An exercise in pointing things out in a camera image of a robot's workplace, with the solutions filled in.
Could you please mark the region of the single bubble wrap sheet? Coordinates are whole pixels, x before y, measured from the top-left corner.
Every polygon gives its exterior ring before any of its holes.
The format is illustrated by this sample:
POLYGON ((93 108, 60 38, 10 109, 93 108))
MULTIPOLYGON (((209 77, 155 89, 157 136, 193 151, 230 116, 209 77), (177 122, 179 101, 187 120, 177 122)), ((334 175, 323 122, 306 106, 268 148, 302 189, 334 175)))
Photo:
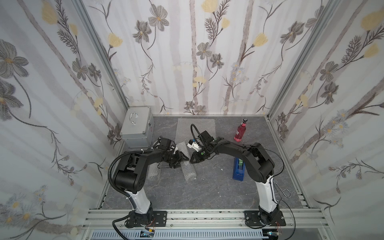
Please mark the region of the single bubble wrap sheet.
POLYGON ((158 163, 149 165, 147 179, 149 181, 158 181, 160 179, 161 169, 158 163))

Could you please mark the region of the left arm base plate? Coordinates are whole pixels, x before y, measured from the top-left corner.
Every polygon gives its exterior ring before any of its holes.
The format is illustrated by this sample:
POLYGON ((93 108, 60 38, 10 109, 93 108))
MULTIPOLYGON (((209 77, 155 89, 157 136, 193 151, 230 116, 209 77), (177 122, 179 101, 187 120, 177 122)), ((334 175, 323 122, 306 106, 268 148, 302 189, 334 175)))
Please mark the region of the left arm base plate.
POLYGON ((167 211, 149 211, 146 214, 138 214, 135 211, 132 211, 125 221, 125 227, 165 227, 167 223, 167 215, 167 211))

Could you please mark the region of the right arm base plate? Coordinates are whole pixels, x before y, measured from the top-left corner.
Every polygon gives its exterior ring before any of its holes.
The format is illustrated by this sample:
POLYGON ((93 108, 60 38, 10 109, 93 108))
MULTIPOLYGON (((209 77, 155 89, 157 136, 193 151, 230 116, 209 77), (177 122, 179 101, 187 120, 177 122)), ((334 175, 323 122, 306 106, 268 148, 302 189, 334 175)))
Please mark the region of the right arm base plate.
POLYGON ((286 221, 281 211, 266 213, 264 211, 244 211, 245 223, 249 227, 285 227, 286 221))

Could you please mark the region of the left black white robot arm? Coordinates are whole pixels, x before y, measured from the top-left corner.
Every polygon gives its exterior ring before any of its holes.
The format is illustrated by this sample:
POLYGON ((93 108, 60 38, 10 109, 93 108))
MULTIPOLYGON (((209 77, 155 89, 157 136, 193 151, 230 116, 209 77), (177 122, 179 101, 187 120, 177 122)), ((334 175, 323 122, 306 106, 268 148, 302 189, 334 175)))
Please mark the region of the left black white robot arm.
POLYGON ((127 218, 128 226, 150 225, 154 221, 153 206, 144 190, 148 167, 166 163, 169 168, 176 169, 181 167, 182 162, 189 160, 173 140, 159 137, 148 149, 124 152, 113 161, 111 168, 114 165, 117 167, 114 172, 109 170, 108 181, 132 205, 133 209, 127 218))

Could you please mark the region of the blue tape dispenser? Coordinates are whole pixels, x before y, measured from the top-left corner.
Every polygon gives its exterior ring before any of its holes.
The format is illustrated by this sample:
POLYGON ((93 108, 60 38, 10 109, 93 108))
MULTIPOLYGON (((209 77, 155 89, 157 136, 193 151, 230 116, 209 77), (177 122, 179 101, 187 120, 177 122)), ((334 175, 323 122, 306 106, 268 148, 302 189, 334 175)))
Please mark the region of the blue tape dispenser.
POLYGON ((245 170, 245 163, 241 159, 235 158, 233 167, 233 180, 242 182, 244 180, 245 170))

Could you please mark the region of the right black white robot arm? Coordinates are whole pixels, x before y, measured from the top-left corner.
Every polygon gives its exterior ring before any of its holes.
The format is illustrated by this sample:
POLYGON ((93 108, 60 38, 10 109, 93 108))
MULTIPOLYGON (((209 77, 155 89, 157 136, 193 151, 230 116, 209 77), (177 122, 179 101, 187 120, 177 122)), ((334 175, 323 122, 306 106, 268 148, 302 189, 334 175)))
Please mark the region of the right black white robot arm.
POLYGON ((207 131, 200 132, 196 125, 190 126, 195 150, 190 163, 197 164, 211 160, 220 154, 228 155, 245 163, 246 171, 256 183, 259 194, 259 220, 262 225, 271 225, 280 211, 273 188, 275 163, 266 149, 259 143, 240 145, 222 137, 213 138, 207 131))

